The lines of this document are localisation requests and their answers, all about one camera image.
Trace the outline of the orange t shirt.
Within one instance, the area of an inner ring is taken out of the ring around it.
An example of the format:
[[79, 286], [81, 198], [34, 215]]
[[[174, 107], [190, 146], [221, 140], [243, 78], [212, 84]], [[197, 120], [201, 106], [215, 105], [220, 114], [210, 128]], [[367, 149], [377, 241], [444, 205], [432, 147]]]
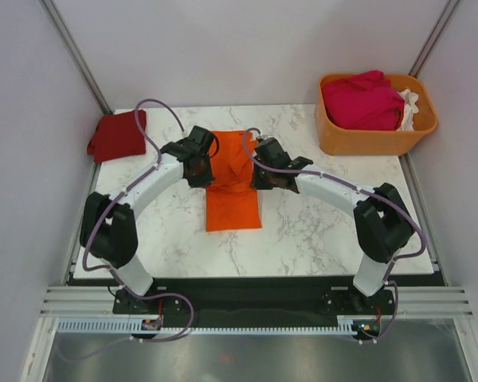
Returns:
[[211, 146], [214, 181], [206, 188], [206, 231], [261, 227], [258, 194], [252, 188], [253, 162], [248, 154], [257, 141], [245, 131], [216, 131]]

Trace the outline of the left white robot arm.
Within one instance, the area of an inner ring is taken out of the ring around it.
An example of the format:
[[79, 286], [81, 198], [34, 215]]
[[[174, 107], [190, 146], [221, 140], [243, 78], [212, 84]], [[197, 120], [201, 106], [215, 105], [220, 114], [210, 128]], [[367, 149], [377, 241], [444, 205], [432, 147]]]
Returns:
[[137, 255], [136, 219], [165, 190], [184, 180], [191, 188], [206, 188], [215, 180], [211, 158], [220, 150], [215, 133], [199, 126], [189, 135], [155, 147], [156, 159], [131, 183], [110, 193], [87, 196], [80, 245], [87, 272], [104, 269], [131, 294], [131, 304], [150, 313], [159, 304], [154, 279]]

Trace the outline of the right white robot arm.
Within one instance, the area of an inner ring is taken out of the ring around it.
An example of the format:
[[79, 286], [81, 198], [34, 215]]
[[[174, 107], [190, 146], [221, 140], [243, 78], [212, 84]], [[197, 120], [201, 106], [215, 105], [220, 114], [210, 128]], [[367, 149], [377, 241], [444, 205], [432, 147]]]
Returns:
[[325, 173], [308, 158], [290, 158], [277, 139], [262, 138], [254, 148], [253, 183], [257, 190], [286, 189], [313, 197], [354, 219], [362, 260], [349, 293], [351, 308], [361, 314], [378, 303], [396, 254], [417, 231], [398, 190], [389, 183], [363, 187]]

